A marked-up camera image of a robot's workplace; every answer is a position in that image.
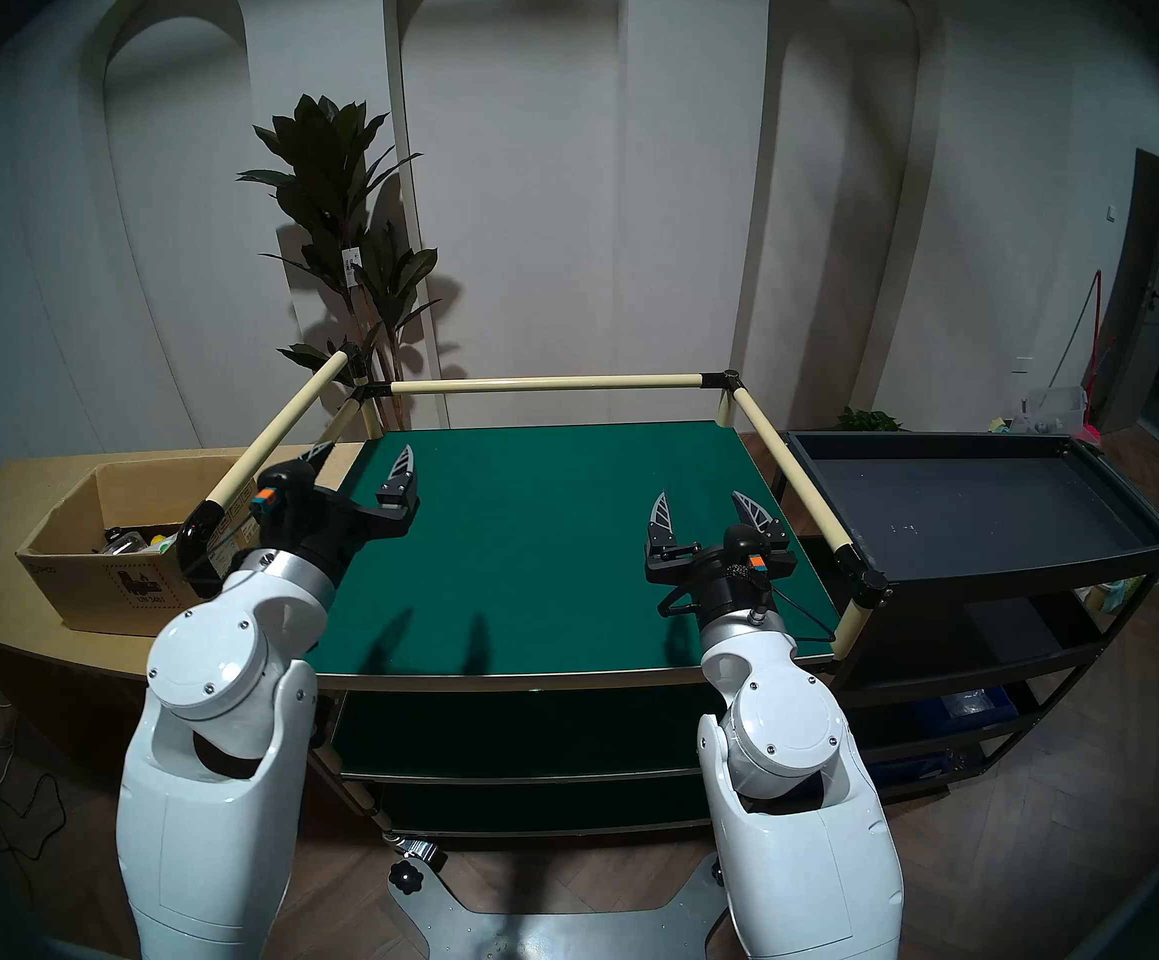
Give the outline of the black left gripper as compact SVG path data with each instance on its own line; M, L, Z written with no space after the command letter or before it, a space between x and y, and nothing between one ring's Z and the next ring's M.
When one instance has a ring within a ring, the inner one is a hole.
M258 550L287 553L316 567L337 588L353 557L376 540L403 538L418 512L415 453L403 445L367 508L316 483L337 445L322 441L301 458L280 461L255 479L254 519Z

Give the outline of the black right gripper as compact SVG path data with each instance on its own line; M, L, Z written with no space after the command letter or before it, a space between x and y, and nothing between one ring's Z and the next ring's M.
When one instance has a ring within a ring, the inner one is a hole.
M787 579L797 566L785 521L741 490L730 493L742 523L726 528L723 541L710 548L676 540L666 490L653 501L647 521L646 580L670 586L657 604L662 618L694 614L715 621L741 611L758 621L774 604L773 580Z

